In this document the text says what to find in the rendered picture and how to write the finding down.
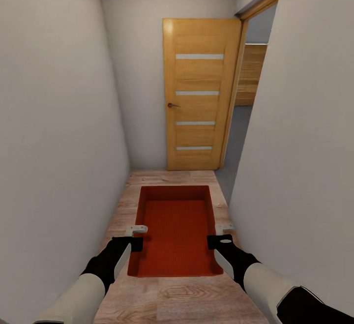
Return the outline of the storage box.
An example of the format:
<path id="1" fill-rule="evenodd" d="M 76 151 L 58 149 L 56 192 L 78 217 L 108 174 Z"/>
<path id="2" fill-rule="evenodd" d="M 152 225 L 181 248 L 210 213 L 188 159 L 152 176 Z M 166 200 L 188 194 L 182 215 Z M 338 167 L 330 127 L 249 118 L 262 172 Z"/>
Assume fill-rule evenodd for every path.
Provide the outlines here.
<path id="1" fill-rule="evenodd" d="M 148 227 L 142 252 L 130 254 L 128 276 L 208 277 L 224 273 L 207 236 L 216 235 L 209 186 L 146 186 L 135 225 Z"/>

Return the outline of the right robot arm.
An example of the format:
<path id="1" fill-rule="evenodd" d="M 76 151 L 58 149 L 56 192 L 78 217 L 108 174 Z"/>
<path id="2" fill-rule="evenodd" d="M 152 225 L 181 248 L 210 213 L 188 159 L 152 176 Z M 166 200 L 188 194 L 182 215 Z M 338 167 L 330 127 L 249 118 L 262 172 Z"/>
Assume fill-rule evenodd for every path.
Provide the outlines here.
<path id="1" fill-rule="evenodd" d="M 252 299 L 270 324 L 354 324 L 354 318 L 330 306 L 302 283 L 282 276 L 233 244 L 233 223 L 215 224 L 207 236 L 217 263 Z"/>

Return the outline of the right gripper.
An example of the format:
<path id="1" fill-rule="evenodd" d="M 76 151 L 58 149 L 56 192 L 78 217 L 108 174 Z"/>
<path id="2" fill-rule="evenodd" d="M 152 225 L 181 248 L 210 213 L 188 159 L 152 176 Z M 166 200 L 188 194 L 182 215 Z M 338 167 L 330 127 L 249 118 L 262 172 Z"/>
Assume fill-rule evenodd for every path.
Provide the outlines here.
<path id="1" fill-rule="evenodd" d="M 228 238 L 228 239 L 232 240 L 232 235 L 222 235 L 222 236 L 210 235 L 210 236 L 207 236 L 208 249 L 214 250 L 216 248 L 216 242 L 222 238 Z"/>

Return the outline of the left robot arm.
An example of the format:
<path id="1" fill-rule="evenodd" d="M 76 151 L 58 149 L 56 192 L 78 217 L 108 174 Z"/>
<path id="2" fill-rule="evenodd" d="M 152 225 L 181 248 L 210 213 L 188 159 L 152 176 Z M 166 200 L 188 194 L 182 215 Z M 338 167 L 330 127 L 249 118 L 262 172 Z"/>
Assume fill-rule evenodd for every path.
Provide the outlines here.
<path id="1" fill-rule="evenodd" d="M 28 324 L 92 324 L 95 315 L 133 252 L 142 252 L 145 225 L 127 226 L 125 236 L 114 236 L 107 247 L 91 258 L 81 275 Z"/>

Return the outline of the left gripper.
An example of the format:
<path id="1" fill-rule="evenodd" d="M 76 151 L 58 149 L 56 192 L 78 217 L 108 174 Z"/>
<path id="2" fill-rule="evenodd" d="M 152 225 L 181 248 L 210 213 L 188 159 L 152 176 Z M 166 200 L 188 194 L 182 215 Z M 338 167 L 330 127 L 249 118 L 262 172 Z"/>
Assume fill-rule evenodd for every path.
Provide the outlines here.
<path id="1" fill-rule="evenodd" d="M 131 253 L 142 252 L 143 249 L 143 237 L 128 237 L 132 242 Z"/>

